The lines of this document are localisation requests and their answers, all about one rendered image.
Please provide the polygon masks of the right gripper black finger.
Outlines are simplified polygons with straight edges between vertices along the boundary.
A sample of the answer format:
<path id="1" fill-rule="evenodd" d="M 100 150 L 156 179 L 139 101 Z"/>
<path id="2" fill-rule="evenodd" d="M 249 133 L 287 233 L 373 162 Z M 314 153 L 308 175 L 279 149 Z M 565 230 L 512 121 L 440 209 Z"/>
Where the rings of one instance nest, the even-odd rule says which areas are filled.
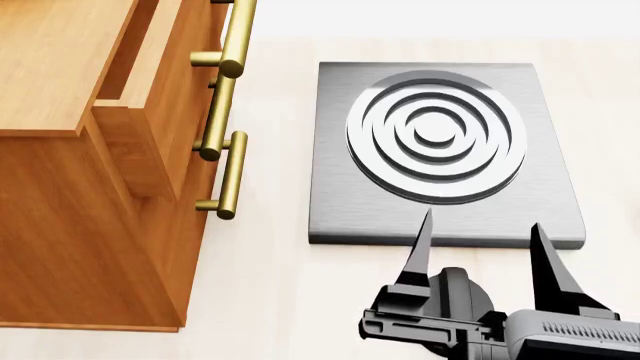
<path id="1" fill-rule="evenodd" d="M 433 233 L 433 212 L 426 212 L 410 254 L 393 284 L 381 288 L 375 299 L 377 311 L 401 312 L 421 308 L 430 298 L 428 275 Z"/>
<path id="2" fill-rule="evenodd" d="M 529 251 L 537 311 L 620 320 L 618 313 L 584 292 L 539 223 L 531 228 Z"/>

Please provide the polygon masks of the grey metal stove burner plate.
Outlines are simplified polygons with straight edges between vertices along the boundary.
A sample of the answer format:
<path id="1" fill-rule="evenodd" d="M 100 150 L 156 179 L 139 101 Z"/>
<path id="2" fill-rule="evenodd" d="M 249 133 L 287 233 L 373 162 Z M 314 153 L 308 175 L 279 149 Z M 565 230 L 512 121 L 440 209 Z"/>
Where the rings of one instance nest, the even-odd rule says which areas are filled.
<path id="1" fill-rule="evenodd" d="M 527 248 L 586 229 L 529 63 L 321 62 L 308 239 Z"/>

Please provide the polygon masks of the wooden cabinet drawer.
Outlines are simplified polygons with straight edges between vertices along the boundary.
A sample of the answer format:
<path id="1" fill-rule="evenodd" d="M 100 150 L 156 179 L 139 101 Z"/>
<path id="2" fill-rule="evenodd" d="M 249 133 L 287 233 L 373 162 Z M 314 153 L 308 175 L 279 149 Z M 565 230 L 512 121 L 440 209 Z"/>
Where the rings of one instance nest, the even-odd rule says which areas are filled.
<path id="1" fill-rule="evenodd" d="M 190 54 L 219 50 L 226 12 L 210 0 L 134 0 L 92 106 L 133 197 L 179 197 L 215 72 Z"/>

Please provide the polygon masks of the wooden cabinet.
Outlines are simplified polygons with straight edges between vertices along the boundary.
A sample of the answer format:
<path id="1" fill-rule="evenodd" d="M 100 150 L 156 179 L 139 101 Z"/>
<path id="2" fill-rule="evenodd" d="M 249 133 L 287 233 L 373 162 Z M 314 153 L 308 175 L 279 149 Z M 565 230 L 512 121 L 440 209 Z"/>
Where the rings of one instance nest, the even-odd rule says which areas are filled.
<path id="1" fill-rule="evenodd" d="M 134 0 L 0 0 L 0 327 L 186 323 L 215 164 L 133 197 L 92 113 Z"/>

